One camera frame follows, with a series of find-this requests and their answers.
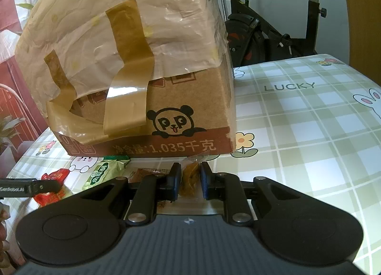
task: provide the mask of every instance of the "snack package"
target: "snack package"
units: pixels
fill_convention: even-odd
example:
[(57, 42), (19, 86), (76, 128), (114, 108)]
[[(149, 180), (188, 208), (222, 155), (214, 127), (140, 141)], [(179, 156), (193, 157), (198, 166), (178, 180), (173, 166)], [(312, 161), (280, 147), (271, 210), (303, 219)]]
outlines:
[(82, 187), (87, 190), (100, 183), (122, 176), (129, 160), (102, 160)]
[(193, 198), (196, 187), (200, 183), (200, 163), (209, 156), (209, 151), (185, 158), (181, 162), (182, 178), (179, 195)]
[(159, 168), (138, 168), (136, 171), (132, 171), (128, 177), (129, 183), (138, 183), (147, 175), (164, 176), (169, 173), (169, 170)]
[(106, 160), (117, 160), (117, 161), (130, 161), (129, 156), (105, 156), (103, 157), (103, 161)]
[[(169, 173), (169, 170), (166, 169), (159, 169), (159, 168), (138, 168), (136, 171), (132, 171), (130, 176), (128, 177), (129, 183), (137, 183), (141, 182), (142, 179), (147, 175), (157, 175), (157, 176), (164, 176)], [(162, 210), (167, 201), (159, 201), (157, 202), (157, 208), (156, 210)]]
[(34, 196), (34, 200), (40, 205), (40, 206), (46, 206), (51, 203), (58, 202), (62, 200), (63, 198), (66, 198), (67, 196), (71, 195), (71, 191), (64, 186), (64, 181), (66, 177), (69, 175), (70, 171), (67, 168), (60, 168), (59, 170), (50, 173), (49, 175), (47, 173), (43, 174), (41, 176), (41, 180), (46, 179), (54, 179), (57, 180), (61, 185), (62, 188), (58, 193), (49, 192), (49, 193), (39, 193), (36, 196)]

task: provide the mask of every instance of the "black mount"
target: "black mount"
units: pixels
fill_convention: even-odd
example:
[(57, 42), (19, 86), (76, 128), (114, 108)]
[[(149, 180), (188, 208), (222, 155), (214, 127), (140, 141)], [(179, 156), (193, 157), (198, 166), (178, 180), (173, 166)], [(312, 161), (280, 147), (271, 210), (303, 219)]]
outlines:
[[(223, 220), (156, 215), (157, 201), (177, 199), (180, 176), (175, 163), (140, 183), (117, 177), (26, 215), (16, 239), (29, 262), (17, 275), (195, 274), (193, 265), (197, 274), (363, 274), (351, 263), (362, 228), (343, 210), (265, 177), (212, 173), (203, 162), (203, 196), (224, 202)], [(147, 271), (152, 264), (161, 271)]]
[(62, 185), (52, 179), (37, 180), (36, 178), (6, 178), (0, 179), (0, 199), (31, 198), (39, 193), (57, 193)]

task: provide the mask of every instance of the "circular pad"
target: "circular pad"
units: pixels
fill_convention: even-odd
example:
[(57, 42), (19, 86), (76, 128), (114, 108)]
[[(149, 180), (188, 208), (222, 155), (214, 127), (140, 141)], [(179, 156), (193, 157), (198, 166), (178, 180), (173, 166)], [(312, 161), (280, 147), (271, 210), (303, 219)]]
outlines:
[(282, 206), (260, 222), (260, 238), (272, 252), (317, 267), (354, 259), (363, 233), (350, 214), (321, 202)]
[(87, 221), (77, 215), (58, 215), (48, 219), (42, 229), (51, 238), (73, 239), (86, 231)]
[(31, 212), (18, 224), (16, 239), (28, 259), (45, 265), (77, 265), (116, 244), (121, 225), (99, 201), (64, 202)]

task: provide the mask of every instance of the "green snack package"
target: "green snack package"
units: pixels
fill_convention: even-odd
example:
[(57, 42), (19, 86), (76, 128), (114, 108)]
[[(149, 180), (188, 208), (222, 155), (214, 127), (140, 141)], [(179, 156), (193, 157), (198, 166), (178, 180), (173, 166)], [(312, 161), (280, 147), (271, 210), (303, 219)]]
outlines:
[(90, 189), (100, 183), (122, 176), (128, 162), (129, 160), (102, 160), (91, 173), (82, 190)]
[(129, 156), (106, 156), (106, 157), (103, 157), (103, 160), (118, 160), (118, 161), (126, 161), (126, 160), (130, 160), (130, 157)]

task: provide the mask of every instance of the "brown snack packet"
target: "brown snack packet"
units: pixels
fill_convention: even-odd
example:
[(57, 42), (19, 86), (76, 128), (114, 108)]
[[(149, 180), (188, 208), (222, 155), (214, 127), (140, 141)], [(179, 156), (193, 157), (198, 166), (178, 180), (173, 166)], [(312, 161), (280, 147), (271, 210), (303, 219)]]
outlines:
[(200, 165), (198, 162), (188, 164), (182, 172), (182, 181), (179, 194), (193, 197), (196, 185), (200, 182)]
[[(169, 173), (169, 170), (166, 169), (156, 169), (156, 168), (138, 168), (136, 171), (133, 171), (128, 177), (129, 183), (137, 183), (141, 182), (142, 179), (147, 175), (156, 175), (156, 176), (164, 176)], [(162, 210), (167, 201), (158, 201), (157, 202), (157, 210)]]

